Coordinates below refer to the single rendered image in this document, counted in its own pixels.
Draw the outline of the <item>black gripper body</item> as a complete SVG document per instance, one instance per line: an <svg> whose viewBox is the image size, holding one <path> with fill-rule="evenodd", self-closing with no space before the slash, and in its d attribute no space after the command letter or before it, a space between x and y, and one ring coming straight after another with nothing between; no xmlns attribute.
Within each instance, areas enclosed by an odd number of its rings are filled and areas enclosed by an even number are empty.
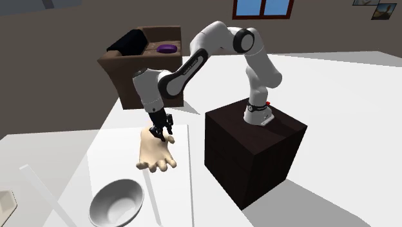
<svg viewBox="0 0 402 227"><path fill-rule="evenodd" d="M166 127L166 125L168 123L168 118L167 118L164 108L161 108L160 110L158 110L156 112L150 112L149 117L150 117L151 121L153 122L153 125L156 128Z"/></svg>

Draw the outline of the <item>beige hand-shaped glove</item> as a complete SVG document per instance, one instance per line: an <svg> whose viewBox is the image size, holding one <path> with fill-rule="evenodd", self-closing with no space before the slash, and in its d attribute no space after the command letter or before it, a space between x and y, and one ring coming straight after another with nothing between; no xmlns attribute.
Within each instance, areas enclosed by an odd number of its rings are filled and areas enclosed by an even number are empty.
<svg viewBox="0 0 402 227"><path fill-rule="evenodd" d="M177 162L171 155L168 144L174 144L175 139L168 133L163 133L164 141L154 137L145 127L140 132L139 161L136 167L139 170L148 169L151 173L156 172L157 168L161 172L168 170L168 165L172 168L177 167Z"/></svg>

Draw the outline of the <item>white bowl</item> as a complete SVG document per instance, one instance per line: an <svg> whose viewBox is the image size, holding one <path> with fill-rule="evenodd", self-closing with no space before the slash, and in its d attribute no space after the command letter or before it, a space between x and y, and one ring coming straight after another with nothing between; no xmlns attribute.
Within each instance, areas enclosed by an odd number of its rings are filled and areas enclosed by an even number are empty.
<svg viewBox="0 0 402 227"><path fill-rule="evenodd" d="M144 189L132 179L119 179L100 189L89 207L94 227L125 227L140 212Z"/></svg>

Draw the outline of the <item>dark robot stand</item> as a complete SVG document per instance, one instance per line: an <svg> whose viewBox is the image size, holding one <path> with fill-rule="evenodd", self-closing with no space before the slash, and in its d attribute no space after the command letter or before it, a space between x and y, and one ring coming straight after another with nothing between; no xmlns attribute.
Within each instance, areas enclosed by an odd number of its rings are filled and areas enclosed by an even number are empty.
<svg viewBox="0 0 402 227"><path fill-rule="evenodd" d="M246 103L205 114L204 164L241 210L286 180L307 130L277 108L266 126L248 124Z"/></svg>

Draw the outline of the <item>red-framed window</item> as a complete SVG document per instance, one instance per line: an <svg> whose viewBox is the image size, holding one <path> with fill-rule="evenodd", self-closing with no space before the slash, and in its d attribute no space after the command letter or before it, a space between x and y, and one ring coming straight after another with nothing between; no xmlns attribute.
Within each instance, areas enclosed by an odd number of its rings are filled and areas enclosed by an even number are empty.
<svg viewBox="0 0 402 227"><path fill-rule="evenodd" d="M233 0L233 20L289 19L294 0Z"/></svg>

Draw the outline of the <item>beige flat object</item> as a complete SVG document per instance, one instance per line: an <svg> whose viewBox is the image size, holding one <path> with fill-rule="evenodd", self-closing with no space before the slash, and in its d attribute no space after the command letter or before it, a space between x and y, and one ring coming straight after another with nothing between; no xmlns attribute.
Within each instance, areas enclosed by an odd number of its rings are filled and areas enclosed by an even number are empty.
<svg viewBox="0 0 402 227"><path fill-rule="evenodd" d="M11 190L0 190L0 227L3 227L17 208L17 201Z"/></svg>

